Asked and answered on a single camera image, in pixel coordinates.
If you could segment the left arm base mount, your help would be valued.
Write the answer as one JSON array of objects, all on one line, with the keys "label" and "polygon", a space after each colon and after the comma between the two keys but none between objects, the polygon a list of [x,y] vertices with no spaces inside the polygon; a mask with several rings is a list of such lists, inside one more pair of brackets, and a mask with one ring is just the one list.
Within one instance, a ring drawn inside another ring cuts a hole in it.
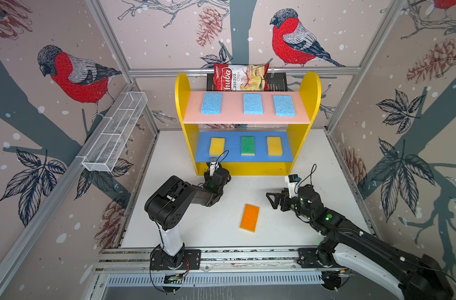
[{"label": "left arm base mount", "polygon": [[200,249],[186,249],[183,245],[174,256],[168,255],[161,245],[156,246],[150,254],[151,271],[198,270],[201,263]]}]

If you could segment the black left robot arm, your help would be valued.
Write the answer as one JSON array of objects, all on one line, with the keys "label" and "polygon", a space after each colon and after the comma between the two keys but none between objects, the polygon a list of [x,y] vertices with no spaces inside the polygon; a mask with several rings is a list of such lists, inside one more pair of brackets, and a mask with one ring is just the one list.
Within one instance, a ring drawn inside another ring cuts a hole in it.
[{"label": "black left robot arm", "polygon": [[146,201],[144,210],[159,228],[161,249],[169,257],[176,257],[183,249],[178,224],[190,205],[211,207],[224,194],[224,186],[231,181],[228,170],[218,167],[205,173],[205,182],[196,186],[171,176]]}]

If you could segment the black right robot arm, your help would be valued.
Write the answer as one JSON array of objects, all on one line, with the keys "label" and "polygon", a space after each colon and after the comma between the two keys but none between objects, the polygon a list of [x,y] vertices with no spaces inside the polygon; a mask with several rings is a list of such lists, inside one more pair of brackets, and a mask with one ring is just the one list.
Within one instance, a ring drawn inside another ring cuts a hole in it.
[{"label": "black right robot arm", "polygon": [[303,268],[342,267],[382,286],[400,300],[450,300],[454,291],[439,263],[428,255],[415,256],[369,234],[342,214],[325,207],[313,186],[266,194],[272,208],[292,211],[323,236],[316,247],[299,249]]}]

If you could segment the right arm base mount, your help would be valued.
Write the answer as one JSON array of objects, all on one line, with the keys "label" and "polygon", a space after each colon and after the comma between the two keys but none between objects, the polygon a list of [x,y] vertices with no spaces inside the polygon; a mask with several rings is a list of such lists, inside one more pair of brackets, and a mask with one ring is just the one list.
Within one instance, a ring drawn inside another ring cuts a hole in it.
[{"label": "right arm base mount", "polygon": [[334,259],[335,247],[338,244],[336,241],[324,239],[318,246],[299,248],[296,263],[304,269],[342,268]]}]

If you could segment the green sponge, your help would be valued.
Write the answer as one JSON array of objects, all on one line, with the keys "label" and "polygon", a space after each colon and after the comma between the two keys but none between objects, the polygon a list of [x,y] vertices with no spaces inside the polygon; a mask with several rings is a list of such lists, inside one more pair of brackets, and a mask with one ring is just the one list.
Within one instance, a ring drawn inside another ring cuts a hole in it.
[{"label": "green sponge", "polygon": [[254,136],[242,136],[240,153],[242,156],[254,156],[255,151],[255,137]]}]

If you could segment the light blue sponge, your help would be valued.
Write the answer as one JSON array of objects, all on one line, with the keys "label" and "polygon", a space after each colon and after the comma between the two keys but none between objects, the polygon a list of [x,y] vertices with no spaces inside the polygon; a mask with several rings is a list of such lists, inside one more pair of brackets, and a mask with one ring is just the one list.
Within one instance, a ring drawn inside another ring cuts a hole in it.
[{"label": "light blue sponge", "polygon": [[220,115],[222,100],[222,93],[205,93],[200,113],[202,115]]},{"label": "light blue sponge", "polygon": [[243,94],[243,109],[245,115],[262,115],[264,111],[261,94]]},{"label": "light blue sponge", "polygon": [[294,117],[296,115],[293,99],[291,96],[274,95],[273,102],[276,116]]}]

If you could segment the yellow sponge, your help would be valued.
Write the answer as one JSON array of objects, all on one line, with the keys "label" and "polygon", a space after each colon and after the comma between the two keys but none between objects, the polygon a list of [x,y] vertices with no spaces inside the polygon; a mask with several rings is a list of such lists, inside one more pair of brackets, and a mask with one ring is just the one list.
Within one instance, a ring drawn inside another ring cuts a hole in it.
[{"label": "yellow sponge", "polygon": [[267,137],[267,153],[270,157],[281,157],[283,155],[282,140],[279,136]]},{"label": "yellow sponge", "polygon": [[210,140],[209,156],[220,156],[224,152],[225,139],[222,137],[212,137]]}]

